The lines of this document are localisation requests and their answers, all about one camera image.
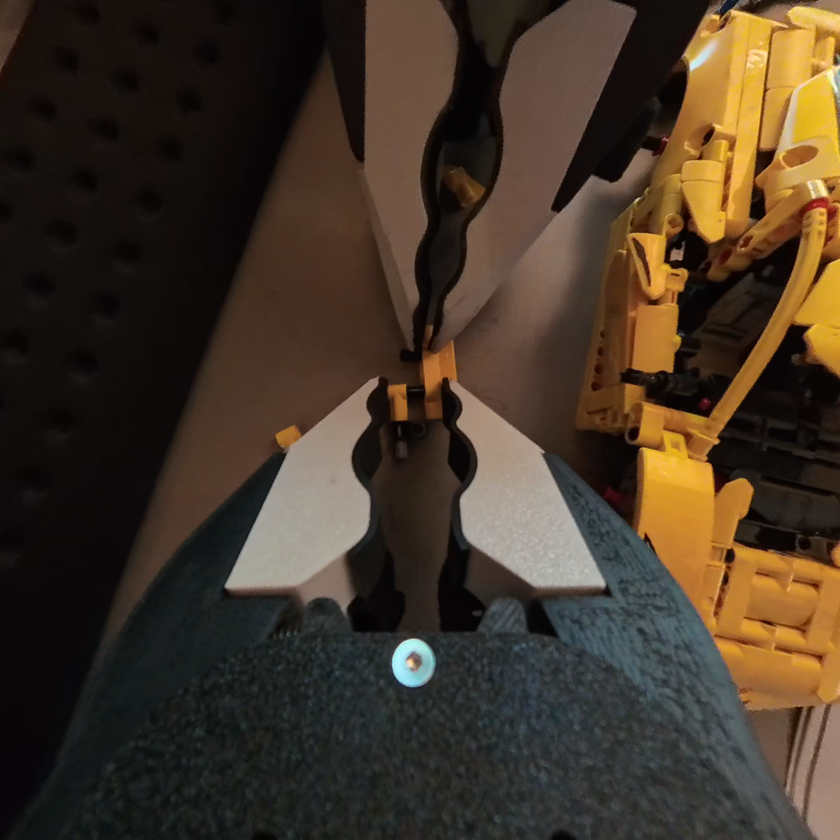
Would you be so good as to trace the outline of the yellow brick beam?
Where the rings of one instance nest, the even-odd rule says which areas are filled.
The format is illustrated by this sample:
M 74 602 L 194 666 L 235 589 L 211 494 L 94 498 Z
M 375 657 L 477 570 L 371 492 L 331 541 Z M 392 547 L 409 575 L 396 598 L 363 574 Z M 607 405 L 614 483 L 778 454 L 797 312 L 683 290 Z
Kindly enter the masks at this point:
M 421 374 L 424 388 L 423 414 L 425 421 L 443 418 L 442 387 L 444 380 L 456 381 L 455 344 L 448 342 L 437 352 L 432 350 L 433 326 L 424 328 L 421 352 Z

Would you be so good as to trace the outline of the small yellow brick connector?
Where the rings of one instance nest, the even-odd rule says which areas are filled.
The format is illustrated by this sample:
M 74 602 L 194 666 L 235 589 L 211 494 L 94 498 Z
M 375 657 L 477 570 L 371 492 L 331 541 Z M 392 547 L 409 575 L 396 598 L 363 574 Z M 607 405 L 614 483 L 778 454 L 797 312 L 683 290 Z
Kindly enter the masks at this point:
M 472 207 L 484 196 L 486 188 L 462 166 L 448 166 L 442 174 L 442 185 L 460 207 Z
M 405 424 L 414 418 L 425 417 L 426 390 L 423 385 L 391 384 L 387 396 L 393 423 Z

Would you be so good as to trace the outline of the yellow toy brick car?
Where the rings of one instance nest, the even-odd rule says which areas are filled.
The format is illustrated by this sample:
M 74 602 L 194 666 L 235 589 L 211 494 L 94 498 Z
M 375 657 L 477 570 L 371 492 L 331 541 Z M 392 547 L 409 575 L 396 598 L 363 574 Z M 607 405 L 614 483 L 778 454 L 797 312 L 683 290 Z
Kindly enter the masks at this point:
M 838 702 L 838 12 L 721 7 L 613 223 L 580 430 L 752 709 Z

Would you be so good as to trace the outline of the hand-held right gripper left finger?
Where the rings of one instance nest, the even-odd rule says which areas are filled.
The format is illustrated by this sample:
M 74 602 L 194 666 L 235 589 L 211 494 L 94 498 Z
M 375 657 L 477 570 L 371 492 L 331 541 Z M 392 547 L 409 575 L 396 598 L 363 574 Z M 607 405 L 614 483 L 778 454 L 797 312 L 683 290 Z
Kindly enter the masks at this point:
M 390 420 L 387 380 L 375 377 L 292 444 L 225 590 L 279 595 L 303 607 L 329 598 L 354 629 L 393 632 L 404 593 L 385 543 L 372 480 Z

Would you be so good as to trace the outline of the black perforated mat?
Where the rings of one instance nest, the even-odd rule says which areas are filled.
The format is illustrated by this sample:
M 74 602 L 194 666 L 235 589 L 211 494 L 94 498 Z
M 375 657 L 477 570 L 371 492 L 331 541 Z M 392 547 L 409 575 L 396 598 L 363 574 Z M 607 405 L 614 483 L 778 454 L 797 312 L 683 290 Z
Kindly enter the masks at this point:
M 319 2 L 33 2 L 3 67 L 2 838 L 55 764 L 323 45 Z

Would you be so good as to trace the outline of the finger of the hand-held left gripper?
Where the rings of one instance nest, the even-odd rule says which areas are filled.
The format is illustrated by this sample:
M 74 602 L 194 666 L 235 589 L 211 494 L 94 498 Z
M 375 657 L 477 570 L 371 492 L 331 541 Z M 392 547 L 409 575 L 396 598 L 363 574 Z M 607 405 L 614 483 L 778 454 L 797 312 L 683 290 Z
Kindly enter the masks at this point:
M 457 337 L 554 217 L 552 204 L 636 17 L 609 1 L 572 1 L 514 43 L 501 80 L 500 162 L 465 229 L 464 267 L 431 347 Z
M 370 1 L 364 10 L 361 178 L 410 354 L 434 345 L 466 211 L 446 197 L 446 122 L 459 84 L 465 2 Z

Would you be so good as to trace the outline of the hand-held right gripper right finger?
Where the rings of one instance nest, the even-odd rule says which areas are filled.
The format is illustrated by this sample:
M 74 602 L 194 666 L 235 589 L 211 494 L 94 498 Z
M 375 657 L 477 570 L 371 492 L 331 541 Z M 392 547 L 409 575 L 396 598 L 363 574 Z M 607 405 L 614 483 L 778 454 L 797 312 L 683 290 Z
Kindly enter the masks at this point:
M 441 389 L 458 485 L 438 576 L 439 628 L 471 632 L 500 599 L 600 596 L 607 584 L 544 450 L 455 381 Z

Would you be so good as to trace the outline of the grey desk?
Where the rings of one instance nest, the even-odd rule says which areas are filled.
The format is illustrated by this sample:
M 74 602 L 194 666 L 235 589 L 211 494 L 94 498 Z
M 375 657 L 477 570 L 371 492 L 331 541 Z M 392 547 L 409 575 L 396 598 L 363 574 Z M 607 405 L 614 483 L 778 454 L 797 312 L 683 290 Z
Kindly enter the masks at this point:
M 615 183 L 591 178 L 455 340 L 458 380 L 598 494 L 617 483 L 619 438 L 578 432 L 609 227 L 655 158 Z M 118 635 L 161 567 L 278 451 L 376 376 L 414 381 L 322 55 L 279 155 L 245 253 L 113 598 L 100 644 Z

